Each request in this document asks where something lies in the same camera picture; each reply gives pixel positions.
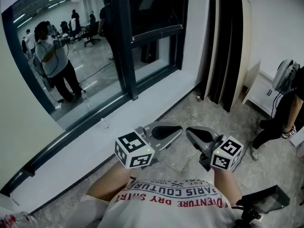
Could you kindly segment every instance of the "glass pane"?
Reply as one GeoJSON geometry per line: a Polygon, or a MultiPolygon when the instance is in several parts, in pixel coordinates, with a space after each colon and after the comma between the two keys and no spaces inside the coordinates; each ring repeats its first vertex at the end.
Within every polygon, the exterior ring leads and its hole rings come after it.
{"type": "Polygon", "coordinates": [[[20,42],[16,50],[24,54],[55,108],[51,116],[64,129],[122,91],[115,37],[106,19],[111,8],[104,7],[104,0],[18,0],[12,5],[20,42]]]}
{"type": "Polygon", "coordinates": [[[135,77],[139,81],[170,64],[170,37],[132,50],[135,77]]]}
{"type": "Polygon", "coordinates": [[[183,0],[130,0],[133,36],[182,23],[183,0]]]}

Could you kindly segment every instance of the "white shirt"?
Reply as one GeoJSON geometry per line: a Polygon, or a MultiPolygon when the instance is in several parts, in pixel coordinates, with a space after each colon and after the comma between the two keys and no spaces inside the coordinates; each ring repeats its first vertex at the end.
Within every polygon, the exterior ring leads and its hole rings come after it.
{"type": "MultiPolygon", "coordinates": [[[[37,42],[35,53],[40,62],[43,60],[46,53],[50,51],[51,46],[53,46],[53,41],[52,37],[48,37],[47,40],[40,39],[37,42]]],[[[68,63],[63,47],[56,49],[55,52],[56,54],[54,53],[48,62],[42,62],[43,69],[49,78],[60,73],[68,63]]]]}
{"type": "Polygon", "coordinates": [[[28,34],[26,42],[28,44],[29,49],[33,49],[35,47],[35,35],[33,32],[30,32],[28,34]]]}
{"type": "Polygon", "coordinates": [[[65,228],[231,228],[241,215],[203,180],[145,179],[125,187],[111,202],[84,196],[65,228]]]}

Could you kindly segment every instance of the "bottle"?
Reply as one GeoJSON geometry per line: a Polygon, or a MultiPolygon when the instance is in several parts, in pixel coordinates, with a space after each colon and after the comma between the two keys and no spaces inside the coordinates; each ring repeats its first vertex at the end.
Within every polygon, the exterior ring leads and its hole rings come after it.
{"type": "Polygon", "coordinates": [[[1,222],[2,225],[5,225],[4,227],[10,228],[38,228],[36,219],[24,213],[6,215],[1,222]]]}
{"type": "Polygon", "coordinates": [[[110,133],[111,132],[110,124],[104,118],[102,118],[100,120],[100,122],[101,122],[101,127],[103,128],[103,131],[105,133],[110,133]]]}
{"type": "Polygon", "coordinates": [[[87,93],[85,90],[83,90],[83,93],[81,94],[81,97],[83,98],[84,102],[86,103],[87,107],[90,109],[91,108],[91,102],[89,100],[89,97],[87,96],[87,93]]]}

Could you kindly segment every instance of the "white door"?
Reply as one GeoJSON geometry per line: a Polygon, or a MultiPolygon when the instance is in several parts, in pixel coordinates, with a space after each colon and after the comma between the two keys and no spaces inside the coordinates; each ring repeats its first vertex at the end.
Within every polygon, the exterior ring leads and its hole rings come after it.
{"type": "Polygon", "coordinates": [[[283,96],[279,96],[276,98],[278,95],[278,92],[275,91],[274,89],[271,89],[270,93],[266,96],[262,106],[269,112],[269,115],[271,115],[272,112],[272,117],[275,116],[276,114],[276,106],[279,105],[280,100],[283,96]]]}
{"type": "Polygon", "coordinates": [[[254,83],[250,98],[260,105],[265,101],[267,94],[271,92],[271,87],[266,85],[263,81],[259,80],[254,83]]]}

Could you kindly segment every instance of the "black pants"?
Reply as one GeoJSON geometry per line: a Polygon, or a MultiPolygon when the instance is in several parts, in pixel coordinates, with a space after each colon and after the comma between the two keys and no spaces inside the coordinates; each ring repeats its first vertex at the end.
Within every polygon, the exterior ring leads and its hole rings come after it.
{"type": "MultiPolygon", "coordinates": [[[[295,94],[289,93],[281,99],[274,119],[261,121],[260,127],[263,129],[262,132],[254,139],[252,147],[258,149],[262,144],[272,139],[278,139],[282,134],[282,127],[287,124],[290,108],[293,103],[295,94]]],[[[294,122],[295,129],[297,132],[303,127],[304,123],[300,120],[299,116],[294,122]]]]}
{"type": "Polygon", "coordinates": [[[76,78],[75,70],[70,62],[68,61],[66,67],[55,77],[52,78],[52,82],[56,86],[58,92],[61,94],[61,96],[67,100],[71,101],[73,99],[73,95],[66,87],[64,78],[68,82],[68,84],[71,86],[73,92],[76,95],[81,95],[82,88],[79,86],[79,82],[76,78]]]}

